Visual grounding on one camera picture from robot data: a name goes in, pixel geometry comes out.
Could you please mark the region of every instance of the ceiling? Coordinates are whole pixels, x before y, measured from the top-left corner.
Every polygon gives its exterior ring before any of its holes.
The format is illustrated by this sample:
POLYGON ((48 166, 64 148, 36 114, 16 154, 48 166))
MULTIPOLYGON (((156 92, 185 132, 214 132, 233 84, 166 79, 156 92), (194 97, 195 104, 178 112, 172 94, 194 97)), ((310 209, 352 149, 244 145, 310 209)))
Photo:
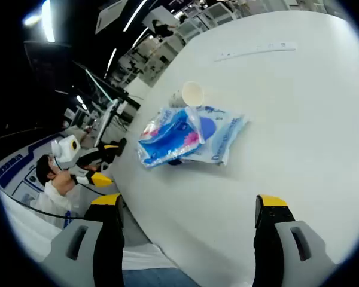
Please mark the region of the ceiling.
MULTIPOLYGON (((53 22, 56 43, 70 45, 73 58, 98 75, 104 74, 112 51, 117 48, 110 71, 115 68, 117 59, 144 30, 141 22, 150 10, 163 5, 178 11, 191 0, 182 4, 174 2, 172 6, 169 6, 171 0, 147 0, 124 33, 127 21, 141 3, 128 0, 120 17, 95 35, 99 7, 114 2, 51 0, 52 13, 58 15, 53 22)), ((45 35, 41 22, 32 28, 22 22, 30 13, 39 14, 42 3, 40 0, 13 1, 5 10, 6 26, 0 29, 0 47, 8 64, 1 67, 0 75, 7 77, 8 85, 0 94, 0 109, 5 115, 0 119, 0 136, 34 127, 61 127, 65 109, 77 104, 74 94, 57 94, 39 83, 29 65, 23 42, 45 41, 45 35)))
MULTIPOLYGON (((103 75, 107 68, 113 49, 117 49, 111 72, 117 59, 125 54, 137 37, 145 29, 142 20, 150 10, 164 6, 169 11, 178 11, 191 0, 179 4, 172 0, 147 0, 126 32, 123 29, 142 0, 128 0, 119 18, 95 35, 98 14, 101 9, 113 1, 82 1, 82 0, 51 0, 53 13, 53 31, 56 43, 69 44, 72 47, 74 59, 89 67, 98 75, 103 75)), ((40 40, 41 22, 33 28, 25 28, 27 39, 40 40)))

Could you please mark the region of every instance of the blue package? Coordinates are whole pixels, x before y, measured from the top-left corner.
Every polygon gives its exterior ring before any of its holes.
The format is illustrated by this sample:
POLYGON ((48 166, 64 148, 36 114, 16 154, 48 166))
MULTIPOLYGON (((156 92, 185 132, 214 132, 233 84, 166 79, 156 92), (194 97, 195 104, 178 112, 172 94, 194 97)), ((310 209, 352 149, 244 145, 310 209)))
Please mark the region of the blue package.
POLYGON ((181 160, 224 163, 226 165, 229 159, 230 145, 238 132, 246 125, 246 117, 211 106, 201 106, 197 108, 197 113, 205 144, 193 153, 183 156, 181 160))
POLYGON ((195 108, 162 108, 146 126, 138 141, 138 156, 154 167, 189 155, 204 143, 195 108))

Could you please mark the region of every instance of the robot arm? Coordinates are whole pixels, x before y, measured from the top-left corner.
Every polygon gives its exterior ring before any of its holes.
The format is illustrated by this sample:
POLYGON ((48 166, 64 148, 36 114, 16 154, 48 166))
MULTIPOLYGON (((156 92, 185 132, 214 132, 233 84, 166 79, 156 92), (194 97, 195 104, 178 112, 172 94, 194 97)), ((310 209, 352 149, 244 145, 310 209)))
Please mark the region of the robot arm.
POLYGON ((256 286, 320 286, 335 269, 325 243, 304 221, 295 221, 287 203, 260 194, 255 210, 256 286))
MULTIPOLYGON (((116 148, 116 146, 108 145, 104 149, 112 148, 116 148)), ((91 184, 96 187, 105 187, 113 183, 105 175, 99 172, 88 171, 79 166, 88 165, 92 162, 101 162, 103 156, 99 148, 93 148, 84 152, 74 135, 68 136, 59 142, 53 141, 52 153, 57 166, 61 170, 68 170, 76 184, 91 184)))

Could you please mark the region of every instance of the white table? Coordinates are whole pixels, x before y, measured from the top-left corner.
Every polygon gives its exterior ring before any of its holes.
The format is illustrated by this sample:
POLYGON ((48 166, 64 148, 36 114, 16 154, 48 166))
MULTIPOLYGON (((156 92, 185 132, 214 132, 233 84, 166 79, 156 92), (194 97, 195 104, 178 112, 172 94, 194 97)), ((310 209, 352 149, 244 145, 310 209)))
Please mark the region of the white table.
POLYGON ((284 199, 342 262, 359 239, 359 40, 337 17, 280 11, 229 22, 193 39, 134 119, 114 177, 147 236, 202 286, 254 278, 258 193, 284 199), (293 41, 296 51, 215 63, 230 48, 293 41), (187 80, 207 105, 247 114, 226 167, 202 163, 148 170, 136 141, 187 80))

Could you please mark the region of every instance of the white cup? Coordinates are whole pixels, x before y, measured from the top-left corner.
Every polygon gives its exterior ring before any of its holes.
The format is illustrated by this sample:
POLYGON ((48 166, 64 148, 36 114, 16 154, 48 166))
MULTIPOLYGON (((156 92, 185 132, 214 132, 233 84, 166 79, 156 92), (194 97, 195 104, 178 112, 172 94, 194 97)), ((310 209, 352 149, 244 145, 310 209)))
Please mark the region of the white cup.
POLYGON ((196 82, 186 82, 182 92, 175 92, 170 100, 171 108, 183 108, 185 106, 200 106, 203 103, 204 93, 200 85, 196 82))

